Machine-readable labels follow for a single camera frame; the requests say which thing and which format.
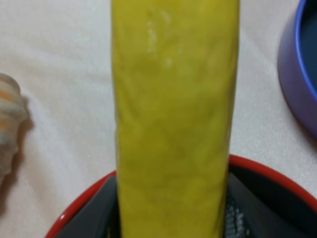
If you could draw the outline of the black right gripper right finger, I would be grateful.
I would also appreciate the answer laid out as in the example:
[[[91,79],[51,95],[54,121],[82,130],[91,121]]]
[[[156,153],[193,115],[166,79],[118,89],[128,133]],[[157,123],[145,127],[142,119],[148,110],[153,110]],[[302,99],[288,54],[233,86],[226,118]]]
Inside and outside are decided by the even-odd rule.
[[[224,237],[265,238],[265,205],[233,174],[228,174]]]

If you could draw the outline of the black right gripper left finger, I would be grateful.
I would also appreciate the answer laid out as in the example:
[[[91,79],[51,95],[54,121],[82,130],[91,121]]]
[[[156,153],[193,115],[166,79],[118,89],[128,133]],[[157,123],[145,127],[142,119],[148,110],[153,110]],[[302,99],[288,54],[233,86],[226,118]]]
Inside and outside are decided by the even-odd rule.
[[[116,177],[110,177],[107,180],[107,182],[110,182],[110,185],[111,185],[110,197],[112,201],[110,202],[110,205],[109,205],[110,214],[107,221],[106,238],[120,238],[121,226],[120,226],[120,214],[119,214],[119,205],[118,205]]]

